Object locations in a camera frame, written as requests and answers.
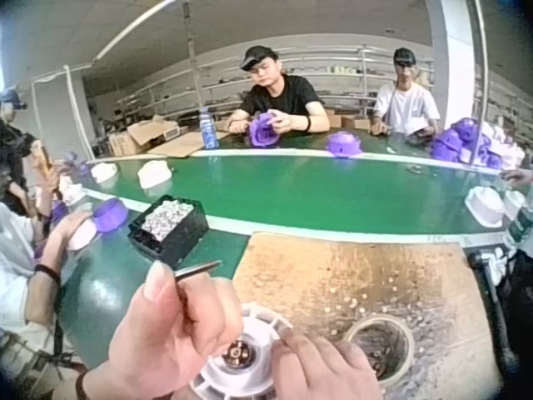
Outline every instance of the white ceiling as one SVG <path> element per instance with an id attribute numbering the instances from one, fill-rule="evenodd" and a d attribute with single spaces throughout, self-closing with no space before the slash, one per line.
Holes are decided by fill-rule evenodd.
<path id="1" fill-rule="evenodd" d="M 0 0 L 6 83 L 89 63 L 158 0 Z M 533 93 L 526 26 L 484 0 L 491 64 Z M 192 0 L 197 53 L 296 33 L 364 33 L 431 45 L 425 0 Z M 387 34 L 387 29 L 396 33 Z M 104 93 L 187 58 L 181 2 L 149 19 L 90 70 L 87 87 Z"/>

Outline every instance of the black plastic crate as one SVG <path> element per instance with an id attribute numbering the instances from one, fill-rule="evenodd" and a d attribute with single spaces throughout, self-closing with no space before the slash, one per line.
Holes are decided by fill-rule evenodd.
<path id="1" fill-rule="evenodd" d="M 191 204 L 193 209 L 160 242 L 141 226 L 145 218 L 165 201 L 177 200 Z M 129 224 L 127 235 L 133 245 L 150 258 L 158 259 L 169 266 L 176 266 L 202 240 L 209 229 L 202 204 L 196 200 L 177 198 L 165 194 L 158 198 L 145 212 Z"/>

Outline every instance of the wooden board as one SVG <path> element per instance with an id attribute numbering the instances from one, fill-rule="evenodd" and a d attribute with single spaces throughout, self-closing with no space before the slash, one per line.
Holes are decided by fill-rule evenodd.
<path id="1" fill-rule="evenodd" d="M 295 329 L 332 340 L 372 313 L 402 318 L 416 340 L 415 363 L 386 398 L 489 398 L 500 385 L 481 295 L 459 245 L 258 233 L 234 283 L 243 302 L 258 302 Z M 350 308 L 353 298 L 357 306 Z"/>
<path id="2" fill-rule="evenodd" d="M 229 132 L 217 132 L 218 140 L 225 138 Z M 149 151 L 150 154 L 157 154 L 175 158 L 185 158 L 204 147 L 201 132 L 189 132 L 180 137 L 163 143 Z"/>

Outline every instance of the water bottle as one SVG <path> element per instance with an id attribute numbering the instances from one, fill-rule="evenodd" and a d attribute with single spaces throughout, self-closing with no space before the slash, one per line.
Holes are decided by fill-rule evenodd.
<path id="1" fill-rule="evenodd" d="M 533 188 L 527 194 L 515 219 L 503 235 L 503 243 L 507 247 L 510 256 L 531 235 L 533 229 Z"/>
<path id="2" fill-rule="evenodd" d="M 200 113 L 200 130 L 206 148 L 218 148 L 217 128 L 213 118 L 207 111 L 207 107 L 202 108 Z"/>

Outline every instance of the white sleeve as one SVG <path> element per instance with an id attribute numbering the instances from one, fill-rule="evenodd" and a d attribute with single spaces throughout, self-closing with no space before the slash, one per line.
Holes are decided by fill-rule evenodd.
<path id="1" fill-rule="evenodd" d="M 389 105 L 391 103 L 391 96 L 389 96 L 390 93 L 391 91 L 387 85 L 384 85 L 380 88 L 380 91 L 377 93 L 374 113 L 380 113 L 380 115 L 383 117 L 387 111 L 389 111 Z"/>
<path id="2" fill-rule="evenodd" d="M 424 91 L 424 117 L 427 119 L 441 119 L 439 110 L 436 107 L 435 99 L 429 90 Z"/>
<path id="3" fill-rule="evenodd" d="M 20 229 L 20 232 L 24 234 L 26 240 L 30 243 L 33 241 L 33 223 L 30 218 L 22 217 L 14 212 L 11 212 L 10 222 L 14 227 Z"/>
<path id="4" fill-rule="evenodd" d="M 26 326 L 28 279 L 17 275 L 15 268 L 0 253 L 0 328 L 16 332 Z"/>

